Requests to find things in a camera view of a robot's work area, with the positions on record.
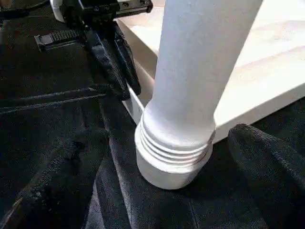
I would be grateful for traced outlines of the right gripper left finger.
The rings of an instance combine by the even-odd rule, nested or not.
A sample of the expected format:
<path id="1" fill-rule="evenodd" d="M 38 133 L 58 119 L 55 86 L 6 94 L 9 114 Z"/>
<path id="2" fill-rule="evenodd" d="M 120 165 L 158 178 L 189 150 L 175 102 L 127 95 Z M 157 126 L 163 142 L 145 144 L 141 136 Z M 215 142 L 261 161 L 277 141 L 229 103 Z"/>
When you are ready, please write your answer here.
<path id="1" fill-rule="evenodd" d="M 3 216 L 2 229 L 82 229 L 109 132 L 86 129 L 53 152 Z"/>

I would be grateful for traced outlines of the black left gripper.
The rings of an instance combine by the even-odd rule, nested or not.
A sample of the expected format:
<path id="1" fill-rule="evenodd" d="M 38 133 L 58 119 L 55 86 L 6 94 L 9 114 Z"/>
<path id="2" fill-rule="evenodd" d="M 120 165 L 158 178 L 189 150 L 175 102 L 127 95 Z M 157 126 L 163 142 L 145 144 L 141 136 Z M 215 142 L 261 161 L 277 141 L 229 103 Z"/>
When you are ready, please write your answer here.
<path id="1" fill-rule="evenodd" d="M 83 31 L 100 22 L 149 13 L 153 9 L 151 0 L 51 0 L 50 5 L 55 19 L 69 29 L 35 36 L 41 52 L 80 42 Z M 84 37 L 86 48 L 113 93 L 125 101 L 130 99 L 128 87 L 131 87 L 139 95 L 141 86 L 133 54 L 119 25 L 112 23 L 112 43 L 94 30 L 85 31 Z"/>

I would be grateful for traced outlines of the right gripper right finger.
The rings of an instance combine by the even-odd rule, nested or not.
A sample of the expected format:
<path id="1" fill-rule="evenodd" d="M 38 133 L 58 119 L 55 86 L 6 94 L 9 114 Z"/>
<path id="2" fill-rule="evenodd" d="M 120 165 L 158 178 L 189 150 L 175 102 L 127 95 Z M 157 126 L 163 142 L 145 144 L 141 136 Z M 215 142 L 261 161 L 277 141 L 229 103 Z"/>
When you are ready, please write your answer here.
<path id="1" fill-rule="evenodd" d="M 271 229 L 305 227 L 305 158 L 283 140 L 238 124 L 228 133 L 232 158 Z"/>

